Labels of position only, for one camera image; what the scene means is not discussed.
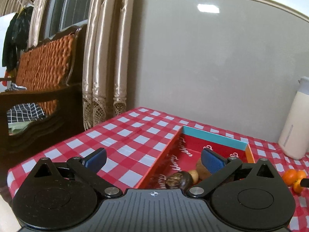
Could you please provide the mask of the beige satin curtain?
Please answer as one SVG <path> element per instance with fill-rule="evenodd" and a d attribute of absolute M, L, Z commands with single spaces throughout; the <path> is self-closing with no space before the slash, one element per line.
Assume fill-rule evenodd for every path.
<path fill-rule="evenodd" d="M 126 110 L 134 0 L 90 0 L 83 59 L 86 130 Z"/>

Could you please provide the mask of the orange mandarin by jug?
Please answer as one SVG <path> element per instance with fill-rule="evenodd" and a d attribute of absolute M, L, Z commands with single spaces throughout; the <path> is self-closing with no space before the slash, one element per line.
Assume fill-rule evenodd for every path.
<path fill-rule="evenodd" d="M 297 179 L 298 180 L 302 180 L 302 179 L 305 179 L 307 177 L 307 174 L 305 171 L 303 170 L 298 170 L 297 171 Z"/>

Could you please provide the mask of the red white checkered tablecloth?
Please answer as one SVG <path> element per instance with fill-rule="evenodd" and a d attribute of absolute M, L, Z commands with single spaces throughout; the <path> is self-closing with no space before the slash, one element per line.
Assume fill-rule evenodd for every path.
<path fill-rule="evenodd" d="M 176 132 L 188 126 L 247 141 L 245 163 L 203 198 L 187 190 L 134 188 Z M 99 148 L 107 162 L 97 175 L 118 187 L 105 198 L 66 162 Z M 281 178 L 308 172 L 308 160 L 286 157 L 275 143 L 203 125 L 149 108 L 136 108 L 38 153 L 12 168 L 8 185 L 22 231 L 308 231 L 308 190 L 297 194 Z"/>

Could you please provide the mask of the colourful cardboard box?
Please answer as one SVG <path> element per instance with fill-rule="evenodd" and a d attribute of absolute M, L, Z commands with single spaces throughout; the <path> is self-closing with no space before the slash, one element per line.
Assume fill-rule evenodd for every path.
<path fill-rule="evenodd" d="M 245 163 L 254 163 L 247 141 L 232 139 L 197 128 L 182 126 L 155 158 L 136 189 L 164 189 L 165 179 L 179 171 L 195 169 L 204 149 L 212 150 L 224 158 L 236 157 Z"/>

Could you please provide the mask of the cream grey thermos jug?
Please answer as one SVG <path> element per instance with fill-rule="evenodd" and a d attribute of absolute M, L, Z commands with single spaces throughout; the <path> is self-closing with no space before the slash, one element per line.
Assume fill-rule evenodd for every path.
<path fill-rule="evenodd" d="M 308 150 L 308 102 L 308 77 L 302 77 L 278 141 L 284 154 L 295 160 Z"/>

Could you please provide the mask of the dark orange mandarin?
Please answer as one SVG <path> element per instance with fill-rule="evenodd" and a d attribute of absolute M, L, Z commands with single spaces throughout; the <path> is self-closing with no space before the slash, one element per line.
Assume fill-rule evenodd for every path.
<path fill-rule="evenodd" d="M 292 186 L 297 180 L 297 171 L 295 169 L 287 170 L 283 175 L 282 179 L 287 186 Z"/>

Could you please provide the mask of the small front orange mandarin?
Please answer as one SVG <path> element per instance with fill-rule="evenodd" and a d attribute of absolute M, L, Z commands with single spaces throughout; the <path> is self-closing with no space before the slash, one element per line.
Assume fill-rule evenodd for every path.
<path fill-rule="evenodd" d="M 297 180 L 294 184 L 293 184 L 293 191 L 297 194 L 301 194 L 301 192 L 303 191 L 303 187 L 301 186 L 301 179 Z"/>

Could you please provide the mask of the wooden sofa orange cushion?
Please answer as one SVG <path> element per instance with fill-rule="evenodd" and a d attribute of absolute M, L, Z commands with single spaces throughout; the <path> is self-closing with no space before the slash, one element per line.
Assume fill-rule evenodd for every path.
<path fill-rule="evenodd" d="M 86 25 L 71 26 L 21 55 L 15 82 L 25 91 L 1 93 L 1 187 L 8 170 L 46 148 L 83 131 L 82 75 Z M 46 114 L 15 135 L 7 112 L 36 103 Z"/>

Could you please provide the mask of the black white checked cloth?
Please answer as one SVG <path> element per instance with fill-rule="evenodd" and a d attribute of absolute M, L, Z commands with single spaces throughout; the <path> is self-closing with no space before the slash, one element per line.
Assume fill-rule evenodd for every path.
<path fill-rule="evenodd" d="M 35 103 L 18 104 L 7 111 L 7 122 L 9 124 L 31 122 L 45 117 L 42 108 Z"/>

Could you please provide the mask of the dark brown passion fruit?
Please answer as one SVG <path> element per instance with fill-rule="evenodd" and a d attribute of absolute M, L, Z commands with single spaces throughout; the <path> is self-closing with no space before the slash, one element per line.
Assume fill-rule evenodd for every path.
<path fill-rule="evenodd" d="M 165 180 L 167 189 L 181 189 L 187 190 L 193 185 L 192 176 L 186 171 L 180 171 L 169 175 Z"/>

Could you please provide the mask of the dark hanging clothes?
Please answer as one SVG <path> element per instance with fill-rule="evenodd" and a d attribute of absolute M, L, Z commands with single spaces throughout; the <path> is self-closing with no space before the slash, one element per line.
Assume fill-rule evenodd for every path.
<path fill-rule="evenodd" d="M 24 7 L 9 23 L 4 39 L 2 67 L 11 72 L 17 67 L 17 53 L 28 46 L 28 36 L 33 6 Z"/>

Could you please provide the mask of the brown kiwi fruit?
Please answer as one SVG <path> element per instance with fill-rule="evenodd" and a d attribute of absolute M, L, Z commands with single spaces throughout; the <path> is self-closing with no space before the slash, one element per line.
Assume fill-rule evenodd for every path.
<path fill-rule="evenodd" d="M 199 175 L 200 180 L 205 180 L 209 178 L 212 174 L 206 169 L 205 166 L 203 166 L 201 162 L 201 158 L 198 159 L 196 166 L 195 166 L 196 172 Z"/>

